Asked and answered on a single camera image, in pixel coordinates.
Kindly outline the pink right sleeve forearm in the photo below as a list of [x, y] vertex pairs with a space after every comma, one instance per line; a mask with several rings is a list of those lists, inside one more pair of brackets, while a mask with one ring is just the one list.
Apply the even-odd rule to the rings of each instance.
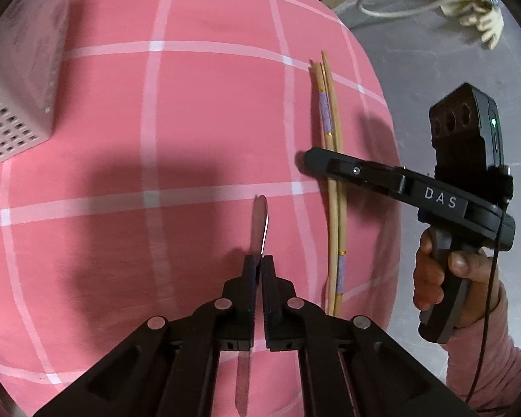
[[442, 348], [448, 354], [447, 387], [482, 416], [503, 416], [521, 395], [521, 348], [508, 333], [508, 300], [504, 287], [490, 313], [481, 373], [468, 396], [480, 355], [484, 321], [459, 328]]

